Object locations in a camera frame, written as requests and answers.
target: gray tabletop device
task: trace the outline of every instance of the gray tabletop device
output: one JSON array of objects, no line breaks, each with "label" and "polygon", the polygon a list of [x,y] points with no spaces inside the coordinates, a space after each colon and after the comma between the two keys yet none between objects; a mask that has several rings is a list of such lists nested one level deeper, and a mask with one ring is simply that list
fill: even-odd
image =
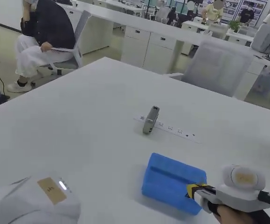
[{"label": "gray tabletop device", "polygon": [[155,122],[157,121],[158,116],[159,116],[159,108],[157,106],[153,106],[144,123],[143,127],[144,134],[149,134],[150,132],[152,132],[152,129],[155,125]]}]

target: yellow label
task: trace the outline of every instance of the yellow label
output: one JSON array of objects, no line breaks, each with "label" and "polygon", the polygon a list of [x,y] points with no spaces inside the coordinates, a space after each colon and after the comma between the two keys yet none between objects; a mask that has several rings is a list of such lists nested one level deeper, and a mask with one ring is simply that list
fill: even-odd
[{"label": "yellow label", "polygon": [[242,183],[242,184],[246,184],[246,183],[253,184],[254,183],[254,175],[253,174],[236,173],[235,177],[236,177],[236,181],[238,183]]},{"label": "yellow label", "polygon": [[66,199],[66,195],[61,191],[61,189],[57,186],[51,177],[39,180],[37,183],[46,193],[53,205],[56,205],[57,203]]}]

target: black jacket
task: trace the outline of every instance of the black jacket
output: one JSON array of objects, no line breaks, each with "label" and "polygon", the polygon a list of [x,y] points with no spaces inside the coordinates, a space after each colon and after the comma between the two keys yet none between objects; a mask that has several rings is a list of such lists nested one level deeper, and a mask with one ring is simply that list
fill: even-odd
[{"label": "black jacket", "polygon": [[53,0],[38,0],[30,20],[21,21],[22,33],[32,36],[39,45],[49,42],[54,48],[73,49],[75,34],[65,10]]}]

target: white sneaker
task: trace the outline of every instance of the white sneaker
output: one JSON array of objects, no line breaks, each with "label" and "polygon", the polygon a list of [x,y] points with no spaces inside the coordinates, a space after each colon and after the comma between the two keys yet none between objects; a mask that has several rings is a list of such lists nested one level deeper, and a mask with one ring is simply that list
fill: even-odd
[{"label": "white sneaker", "polygon": [[19,86],[17,81],[7,85],[7,91],[9,92],[29,92],[30,90],[32,90],[30,83],[26,83],[23,87]]}]

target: green plant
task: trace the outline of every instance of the green plant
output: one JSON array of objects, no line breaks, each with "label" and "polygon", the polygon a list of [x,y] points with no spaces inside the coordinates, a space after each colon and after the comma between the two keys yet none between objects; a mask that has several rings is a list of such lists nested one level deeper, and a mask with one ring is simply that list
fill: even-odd
[{"label": "green plant", "polygon": [[228,23],[228,27],[234,31],[238,30],[239,29],[239,26],[240,26],[240,22],[239,21],[236,21],[236,20],[231,20],[229,23]]}]

